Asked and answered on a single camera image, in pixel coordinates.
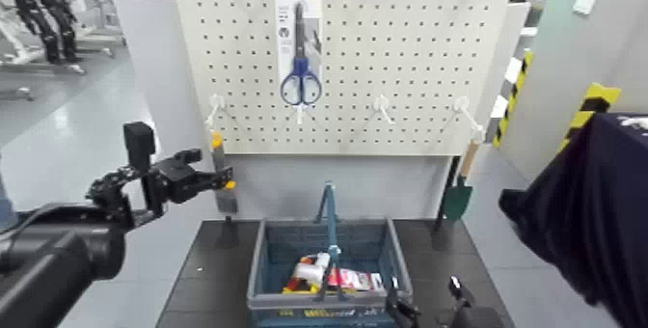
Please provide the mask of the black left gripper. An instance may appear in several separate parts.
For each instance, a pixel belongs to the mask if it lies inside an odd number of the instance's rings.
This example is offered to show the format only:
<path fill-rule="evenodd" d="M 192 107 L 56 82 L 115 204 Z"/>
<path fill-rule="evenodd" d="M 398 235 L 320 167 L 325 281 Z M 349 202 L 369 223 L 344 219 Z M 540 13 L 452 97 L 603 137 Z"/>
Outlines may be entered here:
<path fill-rule="evenodd" d="M 233 189 L 233 168 L 231 166 L 215 172 L 200 172 L 190 164 L 203 159 L 201 149 L 181 150 L 169 157 L 154 163 L 151 167 L 152 192 L 156 203 L 171 201 L 182 204 L 193 199 L 201 190 Z"/>

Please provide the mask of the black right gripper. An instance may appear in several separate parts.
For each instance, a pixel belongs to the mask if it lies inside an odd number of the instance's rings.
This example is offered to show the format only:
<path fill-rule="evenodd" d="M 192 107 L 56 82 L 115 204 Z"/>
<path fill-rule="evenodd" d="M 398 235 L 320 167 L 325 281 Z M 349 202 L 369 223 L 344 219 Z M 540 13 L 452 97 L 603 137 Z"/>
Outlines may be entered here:
<path fill-rule="evenodd" d="M 451 275 L 448 290 L 453 297 L 454 309 L 437 316 L 437 324 L 445 328 L 503 328 L 504 323 L 498 312 L 489 307 L 473 307 L 475 299 L 471 291 L 460 279 Z M 419 328 L 419 309 L 402 300 L 398 295 L 398 281 L 391 278 L 385 310 L 399 328 Z"/>

